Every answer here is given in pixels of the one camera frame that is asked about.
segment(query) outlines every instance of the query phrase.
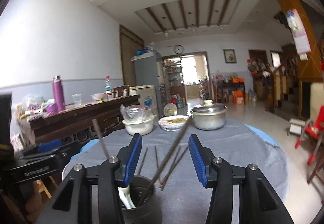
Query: black cup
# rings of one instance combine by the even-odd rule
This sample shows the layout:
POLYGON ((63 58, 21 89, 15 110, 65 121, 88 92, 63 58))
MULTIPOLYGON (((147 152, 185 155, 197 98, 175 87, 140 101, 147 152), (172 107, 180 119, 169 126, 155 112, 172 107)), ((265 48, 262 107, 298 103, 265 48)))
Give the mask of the black cup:
MULTIPOLYGON (((131 199, 135 205, 141 198, 141 195, 148 188, 151 180, 144 176, 134 176, 130 183, 131 199)), ((153 186, 148 193, 143 204, 136 208, 126 209, 123 205, 122 212, 126 224, 161 224, 162 211, 156 196, 155 187, 153 186)))

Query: pot lid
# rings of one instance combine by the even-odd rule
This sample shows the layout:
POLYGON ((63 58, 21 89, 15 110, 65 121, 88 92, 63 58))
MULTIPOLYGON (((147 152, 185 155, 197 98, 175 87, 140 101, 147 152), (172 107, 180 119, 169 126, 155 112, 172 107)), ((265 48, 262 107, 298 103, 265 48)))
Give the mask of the pot lid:
POLYGON ((205 100, 203 105, 196 105, 192 111, 199 113, 215 113, 225 109, 225 104, 223 103, 213 103, 212 100, 205 100))

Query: metal screw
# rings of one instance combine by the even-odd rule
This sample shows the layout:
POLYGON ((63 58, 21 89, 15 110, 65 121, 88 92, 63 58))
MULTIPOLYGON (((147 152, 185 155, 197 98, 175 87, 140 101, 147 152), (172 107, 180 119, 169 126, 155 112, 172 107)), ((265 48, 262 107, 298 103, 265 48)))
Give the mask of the metal screw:
POLYGON ((213 162, 215 164, 220 164, 223 160, 220 157, 214 157, 213 162))
POLYGON ((77 165, 75 165, 74 167, 73 167, 73 169, 75 170, 75 171, 80 171, 81 169, 82 169, 82 164, 77 164, 77 165))
POLYGON ((117 156, 112 156, 108 159, 108 161, 112 164, 117 163, 118 162, 118 157, 117 156))
POLYGON ((256 164, 249 164, 248 165, 251 170, 256 170, 258 169, 258 166, 256 164))

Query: purple thermos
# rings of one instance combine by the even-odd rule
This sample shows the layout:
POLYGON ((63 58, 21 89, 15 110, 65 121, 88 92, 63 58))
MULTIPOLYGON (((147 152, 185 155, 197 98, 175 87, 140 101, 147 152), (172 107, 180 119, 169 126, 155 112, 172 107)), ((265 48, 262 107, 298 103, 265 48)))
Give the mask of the purple thermos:
POLYGON ((65 110, 65 101, 63 94, 62 80, 59 75, 55 76, 52 81, 53 95, 57 105, 58 111, 65 110))

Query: plastic bag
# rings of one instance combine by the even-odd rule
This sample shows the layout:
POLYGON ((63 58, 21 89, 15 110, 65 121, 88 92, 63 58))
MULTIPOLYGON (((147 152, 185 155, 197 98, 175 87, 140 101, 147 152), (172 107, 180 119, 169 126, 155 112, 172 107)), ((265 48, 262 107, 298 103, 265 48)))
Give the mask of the plastic bag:
POLYGON ((121 105, 120 113, 128 123, 141 123, 152 116, 151 108, 146 105, 121 105))
POLYGON ((44 102, 43 97, 29 94, 22 99, 21 105, 24 111, 35 111, 41 109, 44 102))

